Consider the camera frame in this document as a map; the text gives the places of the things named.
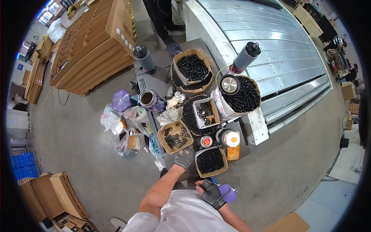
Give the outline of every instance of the metal table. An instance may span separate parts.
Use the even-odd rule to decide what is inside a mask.
[[[207,48],[205,43],[202,41],[202,39],[191,40],[191,41],[188,41],[188,42],[181,43],[179,45],[180,45],[180,47],[182,48],[183,51],[188,50],[188,49],[193,49],[193,48],[204,50],[205,53],[206,53],[204,55],[208,59],[209,64],[210,64],[210,66],[211,66],[211,68],[214,72],[213,82],[209,85],[209,87],[204,92],[198,93],[198,94],[192,94],[192,93],[186,93],[186,92],[184,93],[188,97],[188,98],[186,98],[186,101],[189,99],[189,97],[193,97],[193,96],[196,96],[196,95],[199,95],[199,94],[206,94],[206,95],[209,96],[211,91],[216,88],[215,76],[219,71],[219,68],[215,63],[214,58],[211,56],[209,49]],[[149,75],[149,74],[145,74],[145,72],[143,70],[138,70],[137,81],[138,81],[138,84],[139,84],[139,89],[140,89],[140,91],[143,91],[146,88],[151,89],[151,90],[155,91],[162,99],[165,99],[165,95],[166,95],[166,92],[167,92],[168,88],[173,86],[172,80],[169,80],[168,83],[165,83],[167,72],[168,72],[168,67],[171,65],[171,63],[173,61],[173,58],[170,56],[167,49],[163,49],[163,50],[157,51],[155,53],[152,53],[151,56],[156,63],[157,72],[153,75]],[[167,169],[169,169],[174,164],[174,155],[170,155],[166,151],[164,151],[164,149],[162,148],[161,143],[158,139],[157,131],[159,129],[161,129],[161,126],[160,126],[159,122],[155,119],[155,117],[158,116],[158,114],[147,111],[147,115],[148,115],[148,119],[150,121],[151,129],[154,132],[154,136],[157,140],[157,144],[159,145],[161,153],[162,153],[163,161],[160,160],[160,162],[164,166],[166,166]],[[240,127],[240,124],[238,122],[229,123],[229,124],[227,124],[226,127],[230,128],[230,129],[233,129],[235,131],[240,131],[240,135],[242,136],[241,127]],[[245,145],[244,140],[241,139],[240,158],[242,158],[242,157],[244,157],[248,154],[250,154],[250,149],[247,145]],[[182,180],[187,180],[187,179],[191,179],[191,178],[194,178],[194,177],[198,177],[198,176],[199,175],[198,175],[198,172],[196,170],[196,165],[193,162],[193,164],[186,170],[186,172],[183,173],[181,175],[181,177],[178,179],[178,182],[182,181]]]

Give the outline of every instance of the black shoe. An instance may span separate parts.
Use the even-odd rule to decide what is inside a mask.
[[[170,36],[162,40],[166,45],[172,45],[173,43],[175,43],[175,41]]]
[[[183,32],[186,30],[185,28],[186,28],[185,25],[171,25],[171,26],[165,27],[165,29],[170,32]]]

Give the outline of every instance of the white lid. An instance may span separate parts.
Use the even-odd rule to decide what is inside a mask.
[[[227,132],[224,136],[224,142],[229,147],[237,147],[240,144],[240,135],[235,131]]]

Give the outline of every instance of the white shirt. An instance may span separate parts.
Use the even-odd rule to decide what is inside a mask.
[[[197,190],[173,190],[161,209],[160,220],[151,213],[136,213],[123,232],[237,232],[220,213],[202,200]]]

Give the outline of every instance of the black cable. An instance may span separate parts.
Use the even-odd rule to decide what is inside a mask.
[[[65,103],[64,104],[62,104],[61,102],[60,102],[60,98],[59,98],[59,90],[58,90],[58,100],[59,100],[59,103],[61,104],[61,105],[66,105],[66,103],[67,103],[67,100],[68,100],[68,98],[69,98],[69,94],[70,94],[71,92],[68,92],[68,96],[67,96],[67,99],[66,99],[66,101],[65,101]]]

